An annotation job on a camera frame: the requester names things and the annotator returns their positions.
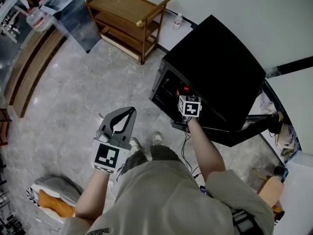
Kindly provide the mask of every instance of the white sneaker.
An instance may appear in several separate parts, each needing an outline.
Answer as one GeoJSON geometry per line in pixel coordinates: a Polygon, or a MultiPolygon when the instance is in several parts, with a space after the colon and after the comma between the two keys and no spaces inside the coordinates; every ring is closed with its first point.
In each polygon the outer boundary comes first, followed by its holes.
{"type": "Polygon", "coordinates": [[[154,132],[152,136],[152,145],[163,145],[163,135],[160,132],[154,132]]]}
{"type": "Polygon", "coordinates": [[[129,144],[132,146],[131,153],[134,154],[135,152],[139,151],[141,149],[141,145],[137,138],[131,138],[129,140],[129,144]]]}

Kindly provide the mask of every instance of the gray tile floor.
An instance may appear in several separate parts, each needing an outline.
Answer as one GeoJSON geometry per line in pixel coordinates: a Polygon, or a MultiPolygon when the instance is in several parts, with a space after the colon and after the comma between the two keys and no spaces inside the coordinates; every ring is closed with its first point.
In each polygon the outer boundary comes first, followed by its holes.
{"type": "MultiPolygon", "coordinates": [[[[90,153],[92,138],[101,122],[99,113],[105,116],[117,108],[134,106],[137,118],[133,136],[146,147],[151,143],[152,133],[158,130],[165,135],[165,145],[180,154],[184,133],[173,129],[169,118],[149,100],[164,54],[157,49],[145,65],[140,65],[103,40],[89,54],[78,44],[66,41],[40,79],[25,117],[17,118],[8,109],[13,124],[9,145],[1,151],[7,164],[4,173],[12,209],[29,234],[58,234],[61,224],[27,199],[26,188],[34,179],[47,174],[64,175],[85,186],[92,174],[90,153]]],[[[270,171],[278,164],[259,136],[232,148],[219,144],[217,147],[227,168],[234,169],[255,189],[262,181],[255,180],[251,169],[270,171]]],[[[196,168],[190,141],[185,154],[196,168]]],[[[203,179],[198,177],[197,182],[202,184],[203,179]]],[[[107,199],[106,209],[113,204],[110,192],[107,199]]]]}

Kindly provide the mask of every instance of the orange cushion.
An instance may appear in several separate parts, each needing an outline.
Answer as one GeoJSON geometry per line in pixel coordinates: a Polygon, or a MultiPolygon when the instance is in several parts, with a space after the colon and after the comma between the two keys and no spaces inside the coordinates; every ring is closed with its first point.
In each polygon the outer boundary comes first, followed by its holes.
{"type": "Polygon", "coordinates": [[[38,205],[55,210],[61,217],[72,217],[75,213],[73,206],[68,205],[58,198],[51,197],[43,190],[39,191],[38,205]]]}

